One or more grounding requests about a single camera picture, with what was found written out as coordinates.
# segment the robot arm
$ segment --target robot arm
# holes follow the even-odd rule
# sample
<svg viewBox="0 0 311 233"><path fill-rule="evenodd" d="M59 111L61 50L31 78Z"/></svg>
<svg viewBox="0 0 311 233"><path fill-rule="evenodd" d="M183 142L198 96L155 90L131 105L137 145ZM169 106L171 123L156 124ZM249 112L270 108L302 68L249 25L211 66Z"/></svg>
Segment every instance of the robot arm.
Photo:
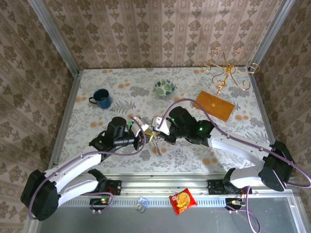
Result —
<svg viewBox="0 0 311 233"><path fill-rule="evenodd" d="M227 172L223 184L229 192L235 193L245 186L259 185L266 185L276 191L285 190L293 167L267 152L276 152L278 155L293 161L283 143L276 141L273 145L269 145L268 143L254 142L239 135L224 135L211 122L207 120L197 121L186 109L180 106L172 109L169 116L170 118L166 119L160 129L158 127L162 119L157 117L153 120L154 128L161 132L160 137L164 138L166 142L175 144L176 139L185 138L193 144L202 144L228 151L255 165L243 169L231 168ZM231 137L237 138L238 141L232 140ZM256 144L260 149L255 149L250 144Z"/></svg>
<svg viewBox="0 0 311 233"><path fill-rule="evenodd" d="M245 186L262 184L276 191L283 191L286 188L293 168L263 150L274 151L293 161L284 144L276 141L275 144L269 145L252 142L238 135L225 136L214 128L211 122L197 121L182 107L172 109L169 116L170 118L167 118L160 128L162 118L155 117L152 122L153 131L160 132L159 136L164 141L175 144L178 138L185 138L193 144L226 150L255 164L249 168L231 168L227 172L223 184L224 188L231 193L236 193ZM114 117L108 124L104 135L100 134L94 138L85 152L94 151L94 148L98 151L115 152L118 148L128 145L134 145L134 148L138 150L143 144L141 130L146 132L146 142L152 139L153 134L147 133L149 126L143 124L140 119L136 118L135 122L139 126L134 123L129 129L124 118ZM254 149L248 143L256 143L260 149ZM87 174L80 174L109 156L110 154L105 153L83 153L43 173L39 170L34 171L27 180L21 201L28 208L33 201L31 212L38 220L47 219L66 201L84 193L98 192L103 189L106 177L101 172L93 169Z"/></svg>
<svg viewBox="0 0 311 233"><path fill-rule="evenodd" d="M34 197L31 211L40 221L51 216L56 209L66 201L91 192L103 192L106 177L99 171L93 169L86 174L81 174L87 169L95 166L108 158L110 154L90 153L94 148L98 151L115 152L120 147L133 145L139 150L142 145L142 132L148 125L139 119L129 129L127 122L122 117L114 117L107 126L104 135L98 135L90 143L89 147L81 153L58 166L40 172L32 172L27 180L20 200L29 208Z"/></svg>

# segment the orange board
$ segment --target orange board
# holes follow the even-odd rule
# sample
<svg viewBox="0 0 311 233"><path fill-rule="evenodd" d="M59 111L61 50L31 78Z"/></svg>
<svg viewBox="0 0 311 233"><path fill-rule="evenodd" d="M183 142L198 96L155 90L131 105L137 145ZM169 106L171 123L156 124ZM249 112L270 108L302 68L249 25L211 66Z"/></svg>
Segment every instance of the orange board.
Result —
<svg viewBox="0 0 311 233"><path fill-rule="evenodd" d="M215 100L215 96L206 93L205 91L201 91L196 101L198 101L208 114L211 114L214 117L217 117L220 120L227 122L229 119L234 105L227 101L217 98L215 107L212 106ZM193 104L194 107L201 109L196 103Z"/></svg>

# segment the snack bag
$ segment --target snack bag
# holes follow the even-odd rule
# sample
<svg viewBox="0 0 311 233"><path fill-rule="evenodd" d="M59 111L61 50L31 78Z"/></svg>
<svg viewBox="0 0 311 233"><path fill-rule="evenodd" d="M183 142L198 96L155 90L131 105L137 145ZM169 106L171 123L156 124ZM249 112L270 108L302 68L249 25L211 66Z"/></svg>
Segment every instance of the snack bag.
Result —
<svg viewBox="0 0 311 233"><path fill-rule="evenodd" d="M174 196L170 196L170 200L177 215L192 206L198 205L187 188Z"/></svg>

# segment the patterned tablecloth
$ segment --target patterned tablecloth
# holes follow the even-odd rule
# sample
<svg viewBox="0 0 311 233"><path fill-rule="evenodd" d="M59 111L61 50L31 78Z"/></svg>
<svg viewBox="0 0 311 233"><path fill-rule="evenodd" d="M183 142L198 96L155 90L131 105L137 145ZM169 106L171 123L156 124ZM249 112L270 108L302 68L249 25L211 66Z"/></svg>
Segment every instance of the patterned tablecloth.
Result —
<svg viewBox="0 0 311 233"><path fill-rule="evenodd" d="M202 90L215 95L217 88L212 84L211 77L221 72L216 67L210 72L202 72L200 68L84 70L60 161L83 152L88 143L106 129L113 117L121 116L130 120L130 116L135 115L150 122L154 116L163 116L166 109L178 99L196 99ZM235 73L234 77L240 85L243 80L249 80L248 74ZM162 79L169 79L177 86L177 90L164 99L153 91L154 84ZM103 110L88 102L88 98L99 88L106 88L110 92L113 103L108 109ZM229 78L219 97L235 105L228 122L212 117L219 126L250 139L268 142L253 87L242 91ZM187 108L197 120L205 119L203 112L194 108L192 103L182 102L180 105ZM185 139L178 139L174 146L160 141L158 146L161 155L157 155L152 143L149 143L140 154L110 156L95 168L103 173L225 172L232 167L251 165L249 161L231 153L193 145ZM133 151L133 146L127 146L118 152Z"/></svg>

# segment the green patterned bowl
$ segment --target green patterned bowl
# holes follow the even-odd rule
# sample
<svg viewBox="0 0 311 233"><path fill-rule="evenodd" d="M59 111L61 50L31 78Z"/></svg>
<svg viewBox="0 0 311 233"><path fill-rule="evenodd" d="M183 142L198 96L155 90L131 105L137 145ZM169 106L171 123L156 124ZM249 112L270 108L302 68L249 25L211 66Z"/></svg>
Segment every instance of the green patterned bowl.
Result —
<svg viewBox="0 0 311 233"><path fill-rule="evenodd" d="M155 92L161 97L169 96L175 89L175 84L168 79L156 82L154 87Z"/></svg>

